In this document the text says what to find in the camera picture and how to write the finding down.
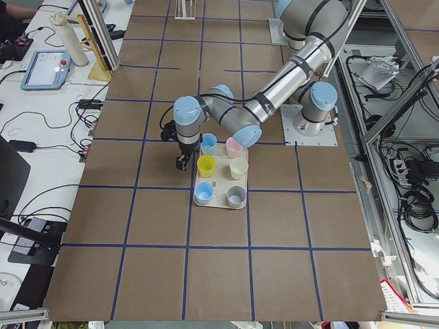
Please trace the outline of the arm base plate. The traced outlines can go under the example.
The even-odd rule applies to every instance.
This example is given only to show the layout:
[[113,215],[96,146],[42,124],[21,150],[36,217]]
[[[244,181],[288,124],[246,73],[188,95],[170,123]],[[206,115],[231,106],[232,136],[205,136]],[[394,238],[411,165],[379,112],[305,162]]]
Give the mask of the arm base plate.
[[268,19],[270,40],[272,45],[288,45],[288,38],[284,32],[284,22],[280,19]]
[[281,119],[285,144],[289,146],[337,147],[337,138],[330,112],[325,121],[308,122],[301,105],[282,105]]

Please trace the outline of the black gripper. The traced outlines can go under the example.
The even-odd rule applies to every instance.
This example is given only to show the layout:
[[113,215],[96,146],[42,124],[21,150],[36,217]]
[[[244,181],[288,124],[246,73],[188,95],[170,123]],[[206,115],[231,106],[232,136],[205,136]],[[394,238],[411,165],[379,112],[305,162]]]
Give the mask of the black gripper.
[[176,168],[180,171],[186,171],[187,163],[190,161],[191,156],[200,148],[202,134],[198,132],[193,136],[186,137],[177,133],[176,136],[181,150],[181,155],[176,158]]

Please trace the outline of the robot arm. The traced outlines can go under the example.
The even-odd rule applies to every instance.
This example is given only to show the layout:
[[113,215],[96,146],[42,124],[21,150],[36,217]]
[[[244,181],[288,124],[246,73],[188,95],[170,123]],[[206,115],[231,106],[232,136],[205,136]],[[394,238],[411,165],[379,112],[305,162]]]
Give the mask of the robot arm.
[[283,25],[293,56],[270,82],[249,99],[234,99],[229,87],[214,86],[204,94],[183,96],[173,104],[172,139],[181,155],[176,168],[184,171],[200,147],[200,127],[213,119],[242,147],[253,146],[262,124],[323,64],[334,59],[348,36],[354,5],[341,1],[278,1],[274,14]]

